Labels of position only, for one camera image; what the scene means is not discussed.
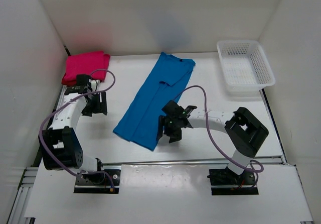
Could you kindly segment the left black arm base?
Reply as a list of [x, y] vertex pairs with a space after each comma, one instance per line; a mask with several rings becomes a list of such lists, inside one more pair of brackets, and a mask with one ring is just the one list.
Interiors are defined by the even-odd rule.
[[77, 177], [74, 193], [82, 194], [119, 194], [121, 180], [121, 166], [104, 166], [101, 174]]

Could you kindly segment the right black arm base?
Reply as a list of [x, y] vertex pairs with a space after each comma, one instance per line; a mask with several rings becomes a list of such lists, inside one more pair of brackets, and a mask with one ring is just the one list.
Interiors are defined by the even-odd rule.
[[224, 169], [209, 169], [211, 194], [218, 196], [258, 195], [258, 174], [244, 170], [240, 175], [227, 167]]

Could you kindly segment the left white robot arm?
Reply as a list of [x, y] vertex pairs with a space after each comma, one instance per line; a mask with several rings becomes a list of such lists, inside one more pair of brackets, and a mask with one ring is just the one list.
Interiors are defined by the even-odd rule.
[[78, 170], [94, 184], [103, 182], [105, 171], [99, 158], [84, 154], [76, 136], [81, 116], [107, 115], [106, 93], [96, 93], [99, 81], [87, 74], [76, 76], [76, 85], [67, 87], [63, 104], [67, 106], [54, 114], [52, 124], [42, 130], [38, 139], [47, 170]]

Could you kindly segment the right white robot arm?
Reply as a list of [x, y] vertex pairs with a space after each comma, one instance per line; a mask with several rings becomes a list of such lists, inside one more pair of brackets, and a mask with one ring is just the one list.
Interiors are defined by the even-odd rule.
[[[195, 105], [186, 108], [181, 107], [175, 101], [169, 101], [163, 108], [163, 115], [158, 118], [156, 140], [163, 135], [169, 137], [169, 142], [177, 142], [182, 139], [182, 130], [206, 129], [214, 147], [229, 161], [225, 170], [216, 176], [217, 180], [225, 184], [225, 179], [232, 184], [238, 183], [244, 173], [254, 175], [254, 181], [258, 181], [258, 174], [263, 171], [254, 169], [254, 160], [265, 139], [269, 135], [268, 129], [257, 119], [250, 110], [239, 107], [232, 113], [216, 112], [210, 116], [207, 110], [197, 110]], [[215, 142], [212, 131], [226, 134], [235, 147], [232, 157], [225, 154]]]

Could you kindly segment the blue t shirt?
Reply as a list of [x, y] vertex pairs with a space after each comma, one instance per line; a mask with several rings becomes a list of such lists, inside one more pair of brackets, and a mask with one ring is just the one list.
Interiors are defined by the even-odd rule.
[[113, 132], [153, 151], [162, 108], [186, 88], [195, 65], [192, 59], [162, 52]]

